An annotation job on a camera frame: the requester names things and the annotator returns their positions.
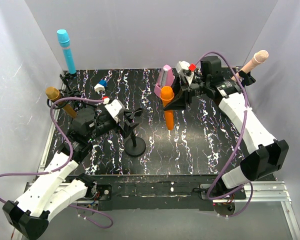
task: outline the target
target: wire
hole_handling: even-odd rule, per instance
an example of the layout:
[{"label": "wire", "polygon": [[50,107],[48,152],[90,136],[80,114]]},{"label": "wire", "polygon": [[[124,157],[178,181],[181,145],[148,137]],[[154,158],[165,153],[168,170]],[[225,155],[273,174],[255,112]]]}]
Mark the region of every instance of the wire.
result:
[{"label": "wire", "polygon": [[[67,138],[66,134],[61,130],[60,126],[57,124],[57,121],[54,118],[55,105],[57,105],[58,103],[63,102],[63,101],[83,101],[83,102],[94,103],[94,104],[103,103],[103,100],[92,100],[92,99],[81,98],[81,97],[64,97],[64,98],[61,98],[61,99],[55,101],[54,103],[52,103],[51,108],[50,108],[50,117],[51,117],[52,122],[55,125],[56,129],[63,136],[64,140],[68,143],[69,149],[70,149],[70,154],[69,154],[69,158],[67,159],[67,161],[60,167],[52,170],[51,171],[52,173],[57,172],[57,171],[61,170],[62,168],[64,168],[71,161],[71,158],[74,154],[74,149],[71,145],[70,140]],[[0,174],[0,178],[8,177],[8,176],[41,176],[41,175],[50,174],[51,172],[47,172],[47,171],[43,171],[43,172],[8,172],[8,173]],[[0,197],[0,202],[5,204],[7,201],[5,201],[4,199],[2,199]]]},{"label": "wire", "polygon": [[240,213],[242,213],[242,212],[243,212],[244,210],[246,210],[246,208],[248,207],[249,203],[251,202],[252,196],[253,196],[253,194],[254,194],[254,186],[252,185],[251,182],[249,182],[249,184],[250,184],[250,187],[251,187],[251,193],[250,193],[250,197],[249,197],[248,201],[246,202],[246,204],[244,205],[244,207],[243,207],[240,211],[238,211],[238,212],[236,212],[235,214],[232,214],[232,215],[230,215],[230,216],[228,216],[228,217],[235,217],[235,216],[238,216]]},{"label": "wire", "polygon": [[[201,59],[204,58],[208,54],[216,54],[216,55],[218,55],[219,57],[221,57],[223,59],[223,61],[225,62],[225,64],[229,67],[231,73],[235,77],[235,80],[236,80],[237,84],[239,85],[239,87],[242,90],[243,97],[244,97],[244,106],[247,108],[248,107],[248,96],[247,96],[246,89],[242,86],[242,84],[239,81],[239,79],[238,79],[235,71],[232,69],[232,67],[230,67],[230,64],[228,63],[228,61],[225,59],[225,57],[222,54],[220,54],[218,52],[215,52],[215,51],[207,52],[204,55],[202,55],[202,57],[196,62],[195,65],[197,65],[201,61]],[[230,194],[234,194],[236,191],[240,190],[243,187],[243,185],[240,185],[240,186],[236,187],[235,189],[233,189],[232,191],[227,192],[226,194],[223,194],[223,195],[217,196],[217,197],[210,197],[210,193],[211,193],[212,189],[216,186],[218,180],[225,173],[225,171],[227,170],[227,167],[230,165],[232,159],[235,157],[235,155],[236,155],[236,153],[237,153],[237,151],[239,149],[239,146],[240,146],[240,144],[242,142],[242,139],[243,139],[244,133],[245,133],[245,129],[246,129],[247,115],[248,115],[248,111],[245,110],[244,111],[243,122],[242,122],[242,127],[241,127],[241,131],[240,131],[238,142],[236,143],[236,145],[234,147],[234,150],[233,150],[232,154],[230,155],[228,161],[225,163],[225,165],[223,166],[222,170],[220,171],[220,173],[218,174],[218,176],[216,176],[215,180],[213,181],[212,185],[209,187],[209,189],[207,191],[207,197],[208,197],[209,200],[222,199],[222,198],[224,198],[224,197],[226,197],[226,196],[228,196]],[[247,204],[244,206],[243,210],[247,208],[247,206],[248,206],[249,203],[250,203],[250,201],[247,202]]]},{"label": "wire", "polygon": [[108,219],[111,221],[110,225],[104,226],[104,225],[101,225],[100,223],[98,223],[98,222],[92,220],[91,218],[89,218],[89,217],[87,217],[87,216],[84,216],[84,215],[79,214],[80,217],[82,217],[82,218],[85,219],[85,220],[88,220],[89,222],[93,223],[94,225],[98,226],[99,228],[102,228],[102,229],[108,229],[108,228],[111,228],[112,225],[114,224],[113,218],[112,218],[110,215],[108,215],[108,214],[106,214],[106,213],[104,213],[104,212],[97,211],[97,210],[94,210],[94,209],[92,209],[92,208],[86,208],[86,207],[76,206],[76,205],[69,205],[68,207],[70,207],[70,208],[75,208],[75,209],[88,210],[88,211],[94,212],[94,213],[96,213],[96,214],[100,214],[100,215],[102,215],[102,216],[105,216],[106,218],[108,218]]}]

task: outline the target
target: black stand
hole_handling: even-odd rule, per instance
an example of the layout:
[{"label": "black stand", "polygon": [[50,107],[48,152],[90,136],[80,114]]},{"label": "black stand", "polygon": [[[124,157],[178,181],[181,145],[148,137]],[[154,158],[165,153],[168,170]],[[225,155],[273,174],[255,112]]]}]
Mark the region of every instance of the black stand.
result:
[{"label": "black stand", "polygon": [[146,142],[133,131],[124,144],[124,151],[130,157],[139,157],[146,151]]}]

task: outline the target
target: black clamp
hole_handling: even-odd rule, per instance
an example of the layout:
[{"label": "black clamp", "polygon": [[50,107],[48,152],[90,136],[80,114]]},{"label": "black clamp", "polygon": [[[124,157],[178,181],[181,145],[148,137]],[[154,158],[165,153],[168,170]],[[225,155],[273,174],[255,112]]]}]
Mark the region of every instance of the black clamp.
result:
[{"label": "black clamp", "polygon": [[77,73],[65,73],[64,76],[62,76],[62,74],[59,75],[61,81],[63,82],[63,84],[66,86],[66,88],[71,91],[71,88],[69,87],[68,81],[69,80],[73,80],[77,77]]},{"label": "black clamp", "polygon": [[240,70],[238,74],[241,78],[243,78],[243,80],[241,81],[243,87],[249,86],[256,82],[256,79],[254,79],[254,77],[251,76],[250,72],[245,73],[244,71]]}]

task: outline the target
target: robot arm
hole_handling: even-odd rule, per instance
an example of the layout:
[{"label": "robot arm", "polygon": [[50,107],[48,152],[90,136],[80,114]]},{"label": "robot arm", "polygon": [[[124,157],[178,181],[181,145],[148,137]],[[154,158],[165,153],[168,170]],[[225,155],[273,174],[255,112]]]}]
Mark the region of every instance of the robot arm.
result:
[{"label": "robot arm", "polygon": [[[175,97],[163,108],[165,111],[186,110],[186,106],[192,103],[192,97],[206,94],[240,131],[244,122],[244,111],[247,110],[243,140],[249,156],[240,166],[219,179],[213,195],[223,195],[237,186],[281,169],[289,149],[287,142],[278,141],[260,123],[252,109],[246,109],[241,88],[235,81],[224,78],[221,60],[217,56],[204,57],[201,60],[201,75],[196,73],[195,77],[194,64],[181,61],[176,69],[178,74],[171,86]],[[249,86],[256,81],[250,73],[240,71],[238,74],[243,78],[243,86]]]},{"label": "robot arm", "polygon": [[142,108],[126,111],[117,99],[106,104],[105,111],[99,115],[92,108],[79,109],[66,134],[73,148],[71,161],[59,171],[52,172],[65,164],[69,158],[69,145],[64,142],[44,170],[49,174],[40,175],[16,201],[9,200],[4,204],[2,209],[9,223],[29,240],[36,240],[47,229],[49,222],[64,208],[78,199],[96,196],[97,184],[86,174],[79,175],[61,191],[55,191],[91,152],[92,139],[111,130],[126,138],[138,125],[137,122],[133,122],[133,117],[140,116],[141,113]]}]

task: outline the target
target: black round base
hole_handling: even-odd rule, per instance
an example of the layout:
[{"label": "black round base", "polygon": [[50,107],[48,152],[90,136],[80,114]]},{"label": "black round base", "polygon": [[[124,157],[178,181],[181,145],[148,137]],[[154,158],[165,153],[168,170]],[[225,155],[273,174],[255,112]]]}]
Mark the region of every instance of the black round base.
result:
[{"label": "black round base", "polygon": [[136,146],[134,146],[132,139],[129,138],[124,144],[124,151],[130,157],[139,157],[146,151],[146,142],[141,137],[135,137]]}]

